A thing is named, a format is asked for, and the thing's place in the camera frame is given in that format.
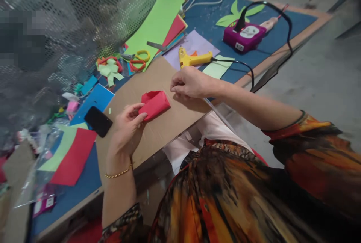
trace person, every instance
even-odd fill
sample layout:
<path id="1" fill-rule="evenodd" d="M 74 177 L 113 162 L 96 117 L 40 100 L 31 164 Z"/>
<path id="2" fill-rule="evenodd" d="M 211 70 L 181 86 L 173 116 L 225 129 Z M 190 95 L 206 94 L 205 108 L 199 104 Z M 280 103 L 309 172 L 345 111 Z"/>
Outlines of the person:
<path id="1" fill-rule="evenodd" d="M 100 242 L 341 242 L 359 237 L 361 156 L 338 137 L 342 132 L 336 126 L 192 66 L 177 72 L 170 88 L 179 98 L 213 97 L 230 105 L 270 137 L 284 169 L 264 165 L 222 122 L 206 116 L 199 125 L 200 150 L 190 151 L 182 139 L 165 149 L 178 170 L 147 230 L 135 202 L 130 160 L 146 114 L 137 114 L 143 104 L 127 106 L 117 117 L 106 160 L 107 175 L 116 177 L 104 186 Z"/>

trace gray floor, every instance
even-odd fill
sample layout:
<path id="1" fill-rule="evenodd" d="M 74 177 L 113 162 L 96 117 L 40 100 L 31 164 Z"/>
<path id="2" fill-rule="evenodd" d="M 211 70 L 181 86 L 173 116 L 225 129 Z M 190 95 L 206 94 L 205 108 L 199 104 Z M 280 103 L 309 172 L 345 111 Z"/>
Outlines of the gray floor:
<path id="1" fill-rule="evenodd" d="M 326 12 L 337 0 L 269 0 L 304 7 L 312 3 Z M 344 131 L 343 138 L 361 152 L 361 36 L 335 38 L 361 20 L 360 0 L 348 0 L 334 17 L 304 45 L 266 86 L 257 92 L 331 121 Z M 251 147 L 272 167 L 282 167 L 272 154 L 268 137 L 232 112 L 227 116 Z"/>

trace black cable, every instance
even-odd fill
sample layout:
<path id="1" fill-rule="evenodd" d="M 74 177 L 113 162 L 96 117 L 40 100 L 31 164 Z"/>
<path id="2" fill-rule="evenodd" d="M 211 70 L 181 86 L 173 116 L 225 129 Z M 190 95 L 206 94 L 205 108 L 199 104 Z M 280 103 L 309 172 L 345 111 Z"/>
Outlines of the black cable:
<path id="1" fill-rule="evenodd" d="M 243 9 L 243 11 L 242 11 L 239 20 L 237 21 L 237 24 L 234 27 L 234 30 L 236 32 L 240 32 L 245 27 L 245 16 L 246 16 L 247 9 L 253 5 L 266 5 L 270 8 L 272 8 L 273 10 L 275 10 L 278 14 L 280 14 L 286 20 L 286 22 L 288 23 L 287 45 L 290 50 L 289 56 L 283 62 L 279 63 L 277 65 L 276 69 L 274 69 L 272 67 L 269 68 L 266 71 L 266 73 L 262 76 L 262 78 L 258 81 L 256 86 L 252 87 L 251 92 L 255 93 L 258 90 L 260 90 L 264 85 L 266 85 L 270 81 L 270 79 L 272 79 L 274 76 L 276 76 L 278 74 L 279 68 L 293 55 L 293 49 L 292 49 L 292 46 L 290 43 L 291 32 L 292 32 L 291 19 L 281 9 L 279 9 L 278 7 L 276 7 L 273 4 L 266 2 L 266 1 L 256 1 L 256 2 L 253 2 L 253 3 L 249 4 L 248 6 L 246 6 L 246 8 Z"/>
<path id="2" fill-rule="evenodd" d="M 251 79 L 252 79 L 251 91 L 252 91 L 253 87 L 255 86 L 255 75 L 253 73 L 253 69 L 249 65 L 247 65 L 246 63 L 240 62 L 240 61 L 236 61 L 236 60 L 219 60 L 219 59 L 216 59 L 214 57 L 211 58 L 211 62 L 217 62 L 217 61 L 239 63 L 239 64 L 242 64 L 242 65 L 245 65 L 246 67 L 248 67 L 249 70 L 251 71 Z"/>

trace metal mesh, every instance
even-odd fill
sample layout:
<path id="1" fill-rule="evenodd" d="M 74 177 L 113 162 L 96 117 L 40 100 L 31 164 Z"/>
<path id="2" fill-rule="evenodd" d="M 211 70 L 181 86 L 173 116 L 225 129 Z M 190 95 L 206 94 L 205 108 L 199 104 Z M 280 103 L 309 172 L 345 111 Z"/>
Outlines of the metal mesh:
<path id="1" fill-rule="evenodd" d="M 156 0 L 0 0 L 0 146 L 48 119 L 138 29 Z"/>

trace hand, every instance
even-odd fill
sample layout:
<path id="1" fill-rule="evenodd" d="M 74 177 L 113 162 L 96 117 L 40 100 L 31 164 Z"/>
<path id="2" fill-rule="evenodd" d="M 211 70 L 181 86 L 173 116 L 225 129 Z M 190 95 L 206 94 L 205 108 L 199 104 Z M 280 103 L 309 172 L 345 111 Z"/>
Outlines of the hand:
<path id="1" fill-rule="evenodd" d="M 130 165 L 130 156 L 134 153 L 142 137 L 144 126 L 141 123 L 147 117 L 146 113 L 138 114 L 138 110 L 143 106 L 143 103 L 127 105 L 123 113 L 117 115 L 116 131 L 110 141 L 106 161 L 108 174 L 114 170 L 112 167 L 120 165 L 119 161 L 129 162 L 127 165 Z"/>
<path id="2" fill-rule="evenodd" d="M 170 91 L 177 97 L 215 97 L 220 80 L 200 72 L 193 66 L 185 66 L 172 77 Z"/>

